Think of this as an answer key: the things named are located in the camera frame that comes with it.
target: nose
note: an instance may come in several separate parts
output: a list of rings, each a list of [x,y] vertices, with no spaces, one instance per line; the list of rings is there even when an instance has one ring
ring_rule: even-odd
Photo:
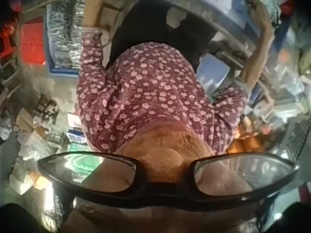
[[[151,182],[178,182],[185,169],[183,156],[170,148],[154,148],[139,160]]]

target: black eyeglass frame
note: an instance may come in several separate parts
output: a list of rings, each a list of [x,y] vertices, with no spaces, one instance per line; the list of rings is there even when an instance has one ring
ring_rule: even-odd
[[[131,186],[123,191],[114,193],[95,191],[59,180],[57,177],[50,174],[47,169],[45,169],[44,164],[46,162],[57,157],[74,154],[94,155],[109,158],[115,161],[121,161],[131,166],[135,165],[136,173]],[[286,163],[287,165],[291,166],[293,171],[283,179],[271,185],[244,194],[230,196],[210,196],[202,193],[198,189],[194,178],[195,167],[198,162],[204,162],[204,164],[206,164],[220,161],[228,157],[234,158],[249,155],[258,155],[268,157],[270,159],[276,159],[281,163]],[[186,211],[209,212],[233,209],[263,200],[273,195],[277,195],[281,188],[286,186],[295,178],[298,171],[298,166],[287,159],[283,159],[279,156],[266,152],[225,154],[193,161],[180,183],[154,183],[148,180],[144,166],[136,159],[110,153],[75,151],[55,154],[40,159],[38,161],[38,169],[39,172],[52,181],[54,185],[66,189],[76,197],[93,203],[125,209],[138,209],[149,206],[167,206]]]

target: skin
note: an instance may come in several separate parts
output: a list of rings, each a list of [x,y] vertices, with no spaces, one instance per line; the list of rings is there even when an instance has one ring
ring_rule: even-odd
[[[258,0],[255,1],[255,6],[255,13],[261,16],[256,22],[262,33],[256,50],[248,59],[241,74],[249,89],[253,89],[258,81],[273,41],[272,26],[265,7]],[[99,26],[102,7],[103,0],[86,0],[84,27]],[[152,182],[178,182],[192,161],[213,155],[210,147],[185,125],[181,123],[172,125],[167,122],[158,122],[156,125],[141,129],[140,133],[120,147],[115,154],[138,159],[144,165],[147,176]],[[103,163],[85,180],[84,185],[100,191],[120,190],[128,186],[128,178],[131,175],[131,171],[126,167],[113,162]],[[110,181],[102,186],[101,178],[104,176],[109,177]],[[235,194],[251,190],[242,179],[222,164],[200,170],[196,174],[196,180],[199,189],[211,195]],[[115,222],[115,227],[120,228],[131,219],[130,229],[136,229],[137,232],[146,232],[148,229],[151,233],[186,233],[190,230],[206,232],[204,226],[211,222],[216,226],[213,228],[215,231],[211,232],[224,232],[223,224],[216,224],[218,219],[230,223],[243,218],[239,216],[237,219],[230,214],[230,211],[211,214],[189,213],[162,207],[121,210],[92,205],[92,208],[93,214],[96,211],[100,212],[95,217],[100,218],[99,222],[109,219]],[[96,233],[97,230],[89,220],[74,211],[70,214],[62,232]]]

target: red container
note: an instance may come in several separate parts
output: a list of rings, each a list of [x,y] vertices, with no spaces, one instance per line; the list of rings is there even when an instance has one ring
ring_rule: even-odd
[[[21,58],[25,63],[45,64],[43,46],[43,18],[32,20],[20,30]]]

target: black pants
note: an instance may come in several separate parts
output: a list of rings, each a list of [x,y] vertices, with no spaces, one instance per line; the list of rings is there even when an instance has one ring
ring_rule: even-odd
[[[16,204],[0,208],[0,226],[8,233],[48,233],[26,210]]]
[[[190,13],[179,27],[170,30],[166,23],[170,7],[161,0],[140,0],[116,30],[107,68],[128,48],[145,42],[159,42],[178,49],[196,71],[217,30]]]

